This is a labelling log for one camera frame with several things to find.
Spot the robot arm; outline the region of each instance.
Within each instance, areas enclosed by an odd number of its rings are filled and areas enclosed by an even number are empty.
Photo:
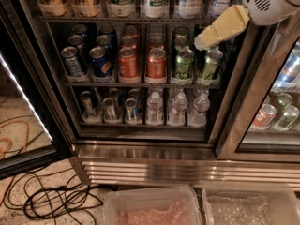
[[[257,25],[272,25],[300,10],[300,0],[243,0],[232,5],[201,34],[195,37],[198,50],[218,45],[242,33],[252,20]]]

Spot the refrigerator door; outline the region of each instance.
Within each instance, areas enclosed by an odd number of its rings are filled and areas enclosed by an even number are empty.
[[[20,21],[8,18],[4,6],[0,6],[0,179],[71,156],[68,136],[59,128],[57,112],[31,60],[35,53],[28,37],[21,37]]]
[[[299,18],[298,12],[274,27],[268,45],[255,53],[218,143],[218,158],[299,162]]]

